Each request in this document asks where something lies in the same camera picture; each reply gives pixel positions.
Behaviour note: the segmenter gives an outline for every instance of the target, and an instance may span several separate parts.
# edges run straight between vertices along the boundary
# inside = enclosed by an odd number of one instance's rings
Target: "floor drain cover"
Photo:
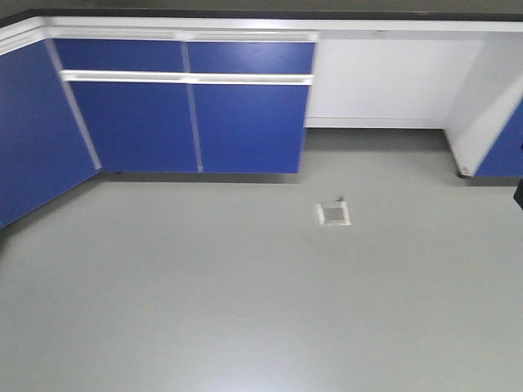
[[[346,201],[340,198],[335,202],[316,204],[318,221],[322,226],[348,226],[351,224]]]

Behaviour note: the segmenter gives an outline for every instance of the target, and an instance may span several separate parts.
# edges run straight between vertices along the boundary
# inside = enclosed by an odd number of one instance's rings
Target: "laboratory bench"
[[[99,172],[297,173],[307,127],[523,176],[520,2],[84,3],[0,1],[0,228]]]

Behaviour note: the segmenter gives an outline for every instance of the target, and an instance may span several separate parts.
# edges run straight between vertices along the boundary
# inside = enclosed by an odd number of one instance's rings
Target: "cabinet door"
[[[523,176],[523,101],[476,171],[476,176]]]
[[[94,174],[44,42],[0,56],[0,227]]]
[[[195,85],[203,170],[295,173],[307,86]]]
[[[185,84],[73,82],[107,172],[196,172]]]

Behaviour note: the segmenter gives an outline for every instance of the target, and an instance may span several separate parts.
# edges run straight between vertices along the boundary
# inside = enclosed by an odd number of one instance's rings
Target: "white cabinet side panel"
[[[308,117],[443,123],[483,38],[329,38],[317,47]]]
[[[485,42],[454,102],[446,133],[459,171],[473,175],[521,101],[523,36]]]

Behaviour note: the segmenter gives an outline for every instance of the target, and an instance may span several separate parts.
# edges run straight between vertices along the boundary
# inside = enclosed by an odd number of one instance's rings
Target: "black countertop edge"
[[[455,12],[370,11],[218,11],[159,9],[57,9],[38,8],[0,19],[0,27],[35,16],[130,16],[163,18],[290,19],[290,20],[447,20],[523,22],[523,14]]]

